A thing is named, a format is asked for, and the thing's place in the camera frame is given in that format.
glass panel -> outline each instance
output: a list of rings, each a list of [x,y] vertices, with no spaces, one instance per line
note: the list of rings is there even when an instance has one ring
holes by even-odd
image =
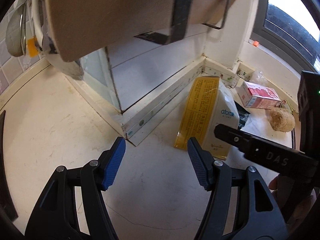
[[[302,1],[268,2],[264,26],[291,44],[318,70],[320,30]]]

pink box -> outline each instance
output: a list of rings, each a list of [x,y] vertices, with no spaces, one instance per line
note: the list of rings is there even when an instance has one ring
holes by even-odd
[[[237,92],[244,107],[271,109],[281,101],[274,89],[246,81]]]

gray window frame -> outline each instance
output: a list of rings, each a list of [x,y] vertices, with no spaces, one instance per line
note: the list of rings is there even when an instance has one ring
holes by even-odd
[[[278,55],[286,61],[299,74],[302,70],[316,72],[316,69],[311,65],[303,55],[298,52],[285,39],[278,36],[273,31],[264,27],[264,21],[267,15],[268,0],[259,0],[257,15],[253,26],[253,31],[250,39],[258,41],[259,44],[269,49],[271,52]]]

metal screw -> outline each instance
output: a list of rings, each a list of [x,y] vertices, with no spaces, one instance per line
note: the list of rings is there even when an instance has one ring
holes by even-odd
[[[216,165],[216,166],[218,166],[218,167],[221,167],[221,166],[223,165],[223,162],[216,160],[216,161],[214,161],[213,164]]]
[[[90,161],[90,166],[92,166],[92,167],[94,167],[94,166],[97,166],[98,165],[98,161],[97,160],[92,160],[92,161]]]
[[[62,172],[64,171],[64,166],[58,166],[56,169],[57,172]]]
[[[250,172],[256,172],[257,169],[256,169],[255,167],[253,167],[253,166],[249,166],[249,167],[248,167],[248,171],[250,171]]]

wooden cutting board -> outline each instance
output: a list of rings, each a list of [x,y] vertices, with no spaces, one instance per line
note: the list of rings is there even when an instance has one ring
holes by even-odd
[[[74,61],[115,41],[169,28],[173,1],[45,0],[45,4],[61,58]],[[226,0],[192,0],[188,24],[217,23],[225,3]]]

